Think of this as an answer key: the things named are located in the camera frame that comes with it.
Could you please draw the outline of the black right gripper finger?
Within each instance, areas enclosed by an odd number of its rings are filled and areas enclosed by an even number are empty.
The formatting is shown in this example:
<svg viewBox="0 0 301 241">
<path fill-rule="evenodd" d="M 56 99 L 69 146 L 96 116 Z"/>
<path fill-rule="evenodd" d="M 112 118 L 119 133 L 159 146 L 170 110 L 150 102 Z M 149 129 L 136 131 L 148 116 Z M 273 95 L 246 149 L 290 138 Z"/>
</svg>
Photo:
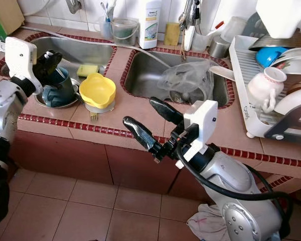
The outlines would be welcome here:
<svg viewBox="0 0 301 241">
<path fill-rule="evenodd" d="M 157 111 L 157 113 L 162 116 L 166 121 L 172 122 L 176 126 L 184 126 L 183 114 L 177 111 L 173 106 L 169 105 L 165 101 L 157 97 L 150 97 L 149 103 Z"/>
<path fill-rule="evenodd" d="M 123 117 L 123 124 L 132 133 L 133 137 L 139 142 L 146 151 L 150 153 L 158 153 L 161 149 L 161 145 L 143 124 L 136 119 L 125 116 Z"/>
</svg>

